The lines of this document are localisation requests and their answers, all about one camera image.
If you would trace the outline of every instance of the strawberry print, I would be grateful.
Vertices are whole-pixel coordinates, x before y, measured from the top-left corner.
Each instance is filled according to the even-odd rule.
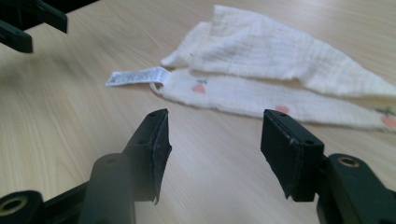
[[[396,128],[396,114],[392,111],[391,107],[385,109],[377,109],[377,112],[383,114],[381,121],[387,125],[389,128]]]
[[[276,105],[275,110],[282,112],[284,114],[288,114],[290,111],[290,109],[285,105]]]
[[[206,80],[198,79],[196,84],[192,86],[191,90],[197,93],[205,94]]]

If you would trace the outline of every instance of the dark background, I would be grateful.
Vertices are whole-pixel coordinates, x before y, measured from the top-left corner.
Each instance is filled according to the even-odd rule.
[[[44,2],[57,8],[63,13],[67,13],[96,1],[98,0],[46,0]],[[4,6],[0,3],[1,21],[5,21],[21,30],[26,30],[42,23],[36,19],[35,16],[27,12],[20,11],[20,13],[15,7]]]

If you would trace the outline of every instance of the wooden surface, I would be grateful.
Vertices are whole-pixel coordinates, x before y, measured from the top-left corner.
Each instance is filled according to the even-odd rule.
[[[306,31],[396,85],[393,0],[101,0],[68,15],[68,35],[28,30],[34,54],[0,46],[0,197],[35,189],[48,200],[87,181],[147,113],[168,108],[174,149],[161,199],[137,203],[137,223],[318,223],[315,203],[284,199],[260,153],[260,119],[165,101],[148,85],[105,87],[114,70],[159,65],[214,4]],[[394,133],[304,126],[326,155],[354,155],[396,189]]]

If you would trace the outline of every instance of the care label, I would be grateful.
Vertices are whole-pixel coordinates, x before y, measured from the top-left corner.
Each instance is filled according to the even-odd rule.
[[[116,71],[111,74],[106,86],[122,86],[135,83],[161,83],[164,84],[170,72],[162,67],[152,67],[150,69],[131,72]]]

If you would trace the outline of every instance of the wooden table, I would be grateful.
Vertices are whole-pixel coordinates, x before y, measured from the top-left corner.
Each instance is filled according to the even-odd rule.
[[[114,70],[159,65],[214,4],[308,32],[396,85],[393,0],[101,0],[68,14],[68,35],[28,30],[34,54],[0,46],[0,196],[34,189],[48,200],[87,181],[147,113],[168,108],[174,150],[161,199],[137,203],[137,223],[318,223],[315,203],[284,199],[260,152],[261,119],[165,101],[148,85],[105,87]],[[396,189],[394,133],[304,126],[326,155],[354,155]]]

